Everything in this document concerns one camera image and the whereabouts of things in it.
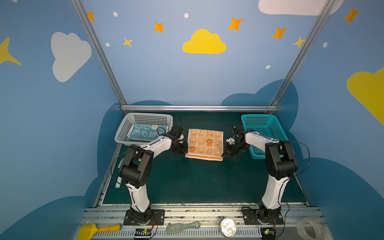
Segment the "orange swirl pattern towel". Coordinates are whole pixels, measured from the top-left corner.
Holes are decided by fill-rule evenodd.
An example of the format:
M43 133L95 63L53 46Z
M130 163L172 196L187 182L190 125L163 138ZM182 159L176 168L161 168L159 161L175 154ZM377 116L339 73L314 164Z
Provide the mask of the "orange swirl pattern towel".
M221 131L189 129L186 158L223 161L223 136Z

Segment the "bunny face pattern towel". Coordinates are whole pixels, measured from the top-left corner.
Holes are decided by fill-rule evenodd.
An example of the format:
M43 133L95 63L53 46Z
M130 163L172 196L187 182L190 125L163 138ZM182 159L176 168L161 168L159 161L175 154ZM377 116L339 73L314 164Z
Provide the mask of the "bunny face pattern towel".
M128 137L134 140L153 141L169 129L166 125L134 124Z

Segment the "teal perforated plastic basket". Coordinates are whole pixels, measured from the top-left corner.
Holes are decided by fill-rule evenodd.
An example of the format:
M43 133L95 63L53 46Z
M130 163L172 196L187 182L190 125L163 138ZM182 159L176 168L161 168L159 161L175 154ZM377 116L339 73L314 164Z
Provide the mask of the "teal perforated plastic basket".
M288 140L278 118L268 114L245 114L241 116L243 129L252 130L276 140Z

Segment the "white perforated plastic basket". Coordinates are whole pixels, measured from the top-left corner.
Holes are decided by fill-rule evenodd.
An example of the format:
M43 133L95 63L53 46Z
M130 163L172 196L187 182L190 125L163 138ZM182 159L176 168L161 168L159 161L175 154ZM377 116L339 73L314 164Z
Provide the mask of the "white perforated plastic basket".
M123 144L125 146L144 145L150 141L134 140L128 137L129 131L132 129L134 124L150 124L150 125L166 125L169 129L173 126L173 117L166 114L151 114L151 113L129 113L122 120L116 135L115 142Z

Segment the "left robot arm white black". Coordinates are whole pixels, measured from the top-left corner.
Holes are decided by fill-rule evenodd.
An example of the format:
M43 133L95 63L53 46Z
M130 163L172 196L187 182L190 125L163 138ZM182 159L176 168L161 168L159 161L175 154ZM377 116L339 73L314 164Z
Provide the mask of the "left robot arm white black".
M155 157L166 151L175 155L184 154L188 150L184 135L172 137L169 134L160 136L156 140L141 145L131 145L126 152L119 169L119 177L125 181L130 191L131 208L144 213L151 203L147 194L147 181L150 178Z

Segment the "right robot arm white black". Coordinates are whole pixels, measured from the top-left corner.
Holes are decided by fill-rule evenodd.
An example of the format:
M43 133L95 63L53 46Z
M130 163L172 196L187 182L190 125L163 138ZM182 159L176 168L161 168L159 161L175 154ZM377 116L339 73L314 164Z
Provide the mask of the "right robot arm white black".
M226 140L222 157L237 156L251 146L265 153L268 183L259 204L258 218L267 222L278 217L281 214L281 201L286 185L299 169L291 142L272 139L256 131L245 131L236 127L233 128L233 134Z

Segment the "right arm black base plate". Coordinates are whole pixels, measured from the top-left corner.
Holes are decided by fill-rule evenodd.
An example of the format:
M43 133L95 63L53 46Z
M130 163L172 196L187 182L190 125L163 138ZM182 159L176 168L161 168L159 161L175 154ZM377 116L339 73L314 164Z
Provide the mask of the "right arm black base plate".
M281 208L274 210L241 208L245 225L283 225L284 217Z

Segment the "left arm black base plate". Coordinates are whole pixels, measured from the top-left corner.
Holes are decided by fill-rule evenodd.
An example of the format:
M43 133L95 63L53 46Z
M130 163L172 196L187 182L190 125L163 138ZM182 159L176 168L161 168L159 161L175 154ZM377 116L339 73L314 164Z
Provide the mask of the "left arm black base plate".
M139 213L133 209L126 212L123 225L124 226L162 226L165 220L164 210L151 210L148 209L144 213Z

